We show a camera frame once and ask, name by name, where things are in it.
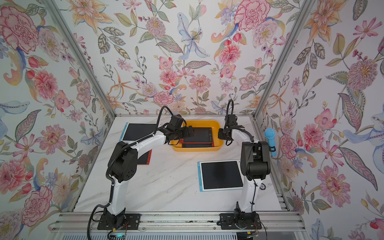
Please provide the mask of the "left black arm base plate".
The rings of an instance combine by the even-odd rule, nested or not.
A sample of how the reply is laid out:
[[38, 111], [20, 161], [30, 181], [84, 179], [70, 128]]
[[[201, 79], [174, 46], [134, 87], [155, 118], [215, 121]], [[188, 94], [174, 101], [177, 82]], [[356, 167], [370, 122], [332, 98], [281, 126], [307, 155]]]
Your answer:
[[138, 230], [141, 214], [110, 215], [102, 214], [97, 230]]

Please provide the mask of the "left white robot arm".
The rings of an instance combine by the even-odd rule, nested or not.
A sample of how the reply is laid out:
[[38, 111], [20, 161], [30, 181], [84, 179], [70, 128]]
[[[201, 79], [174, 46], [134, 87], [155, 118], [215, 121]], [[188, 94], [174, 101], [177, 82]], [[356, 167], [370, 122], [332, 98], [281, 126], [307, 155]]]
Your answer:
[[153, 132], [137, 140], [120, 141], [116, 144], [106, 171], [111, 181], [109, 202], [103, 216], [111, 225], [121, 226], [125, 219], [125, 198], [129, 180], [136, 174], [138, 159], [152, 149], [192, 137], [194, 129], [188, 126], [181, 115], [171, 116], [171, 120], [157, 126]]

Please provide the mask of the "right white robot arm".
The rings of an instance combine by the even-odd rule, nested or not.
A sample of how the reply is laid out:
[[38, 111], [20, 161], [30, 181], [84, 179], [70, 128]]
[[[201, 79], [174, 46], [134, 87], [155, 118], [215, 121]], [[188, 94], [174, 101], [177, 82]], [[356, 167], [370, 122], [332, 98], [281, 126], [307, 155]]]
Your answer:
[[234, 209], [236, 224], [256, 223], [255, 200], [261, 184], [271, 172], [270, 147], [267, 142], [257, 142], [244, 126], [238, 125], [234, 114], [225, 116], [218, 138], [241, 147], [240, 170], [244, 177], [240, 200]]

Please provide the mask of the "blue-edged writing tablet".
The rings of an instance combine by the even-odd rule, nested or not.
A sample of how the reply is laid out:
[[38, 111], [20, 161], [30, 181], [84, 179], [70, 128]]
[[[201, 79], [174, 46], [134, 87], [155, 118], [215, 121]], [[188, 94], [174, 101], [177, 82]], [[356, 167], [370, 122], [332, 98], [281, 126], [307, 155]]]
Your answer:
[[240, 160], [198, 162], [200, 192], [241, 190]]
[[152, 134], [157, 127], [156, 123], [126, 123], [120, 141], [135, 141]]

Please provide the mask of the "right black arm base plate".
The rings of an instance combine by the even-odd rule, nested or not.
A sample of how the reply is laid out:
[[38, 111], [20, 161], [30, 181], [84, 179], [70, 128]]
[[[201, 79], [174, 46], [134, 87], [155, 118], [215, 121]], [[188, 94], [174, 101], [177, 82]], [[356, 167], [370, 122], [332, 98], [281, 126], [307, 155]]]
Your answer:
[[222, 230], [261, 230], [259, 214], [256, 212], [245, 214], [220, 214], [220, 219], [217, 221], [217, 226]]

